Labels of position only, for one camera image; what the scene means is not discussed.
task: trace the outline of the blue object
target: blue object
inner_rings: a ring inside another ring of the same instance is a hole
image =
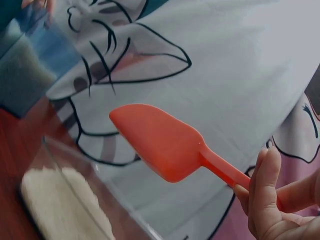
[[[0,32],[0,107],[23,117],[80,59],[35,1]]]

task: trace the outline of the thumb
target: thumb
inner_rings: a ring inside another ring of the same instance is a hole
[[[256,174],[253,209],[250,211],[259,238],[282,220],[281,212],[277,208],[276,192],[280,168],[281,155],[275,147],[272,147]]]

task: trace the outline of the hand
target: hand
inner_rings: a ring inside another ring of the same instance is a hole
[[[48,13],[50,13],[50,15],[54,13],[56,0],[22,0],[21,8],[24,9],[27,5],[34,1],[38,1],[43,7],[46,4],[46,10]]]
[[[293,214],[320,204],[320,170],[276,190],[281,155],[275,147],[258,155],[250,193],[236,185],[234,192],[248,216],[248,228],[258,240],[314,240],[320,237],[320,217]],[[277,198],[281,203],[280,211]]]

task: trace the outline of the finger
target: finger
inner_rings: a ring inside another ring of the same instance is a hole
[[[249,213],[249,192],[244,187],[240,186],[239,184],[236,184],[233,187],[234,194],[239,199],[241,203],[241,207],[245,213],[245,215],[248,216]]]
[[[282,216],[282,220],[295,222],[299,226],[305,225],[308,222],[310,222],[311,220],[313,220],[314,218],[316,218],[315,216],[305,216],[305,217],[303,217],[303,216],[300,216],[298,214],[285,213],[285,212],[281,212],[281,216]]]
[[[250,179],[250,186],[249,186],[249,190],[250,190],[250,200],[249,200],[249,205],[252,205],[251,203],[253,202],[253,196],[255,195],[255,188],[256,188],[256,176],[257,176],[257,172],[261,166],[262,161],[264,160],[264,158],[266,157],[268,152],[268,149],[263,148],[261,149],[261,151],[258,154],[258,157],[256,159],[256,164],[255,164],[255,168],[252,174],[252,177]]]
[[[46,3],[46,10],[51,15],[54,13],[55,4],[56,4],[55,0],[48,0],[47,3]]]
[[[252,218],[259,239],[282,220],[281,212],[277,208],[276,192],[280,168],[280,153],[272,147],[263,159],[255,180]]]
[[[263,162],[264,158],[267,155],[267,152],[268,152],[268,149],[266,148],[261,149],[261,151],[259,152],[258,157],[256,159],[255,169],[250,179],[250,186],[249,186],[250,193],[249,193],[249,204],[248,204],[248,228],[252,233],[252,235],[254,236],[256,236],[256,227],[255,227],[251,212],[253,211],[252,206],[253,206],[255,188],[256,188],[256,176],[261,166],[261,163]]]
[[[320,171],[279,188],[276,193],[282,212],[294,213],[314,204],[320,205]]]
[[[33,0],[23,0],[21,4],[21,9],[24,9],[26,6],[28,6],[32,2]]]

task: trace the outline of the spatula head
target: spatula head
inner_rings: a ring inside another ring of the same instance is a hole
[[[109,117],[138,155],[168,182],[179,182],[201,166],[201,134],[163,110],[129,104]]]

